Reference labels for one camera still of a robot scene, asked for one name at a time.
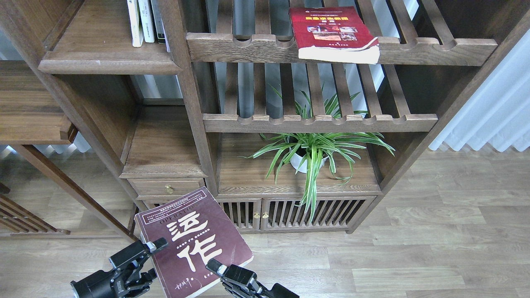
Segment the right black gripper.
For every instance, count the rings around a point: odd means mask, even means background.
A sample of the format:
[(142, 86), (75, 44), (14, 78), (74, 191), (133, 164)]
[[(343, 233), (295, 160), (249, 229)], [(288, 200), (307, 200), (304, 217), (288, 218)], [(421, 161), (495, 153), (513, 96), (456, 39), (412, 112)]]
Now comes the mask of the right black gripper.
[(206, 269), (220, 277), (225, 290), (235, 298), (299, 298), (298, 294), (279, 283), (267, 290), (257, 281), (256, 273), (234, 264), (226, 266), (212, 258)]

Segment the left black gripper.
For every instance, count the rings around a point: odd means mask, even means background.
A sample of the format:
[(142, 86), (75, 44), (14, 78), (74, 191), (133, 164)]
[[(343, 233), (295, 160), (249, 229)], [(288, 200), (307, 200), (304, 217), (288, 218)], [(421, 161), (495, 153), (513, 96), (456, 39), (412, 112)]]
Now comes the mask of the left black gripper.
[(155, 268), (140, 273), (134, 267), (142, 267), (147, 258), (163, 250), (168, 243), (165, 238), (142, 243), (136, 241), (109, 258), (112, 270), (98, 270), (80, 281), (71, 281), (70, 285), (76, 298), (134, 298), (142, 290), (149, 290), (157, 278)]

